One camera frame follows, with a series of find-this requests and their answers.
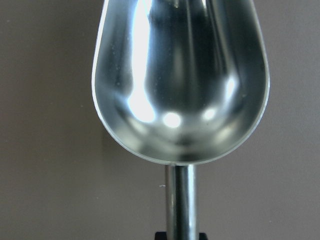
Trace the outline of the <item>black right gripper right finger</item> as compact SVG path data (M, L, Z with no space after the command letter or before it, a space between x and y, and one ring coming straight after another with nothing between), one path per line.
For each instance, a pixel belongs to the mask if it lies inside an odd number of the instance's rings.
M200 232L199 233L199 240L208 240L208 237L204 232Z

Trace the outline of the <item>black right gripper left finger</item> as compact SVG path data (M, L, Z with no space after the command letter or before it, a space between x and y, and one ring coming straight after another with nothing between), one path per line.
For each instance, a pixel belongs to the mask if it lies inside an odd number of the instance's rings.
M154 240L166 240L166 232L165 231L157 231L154 234Z

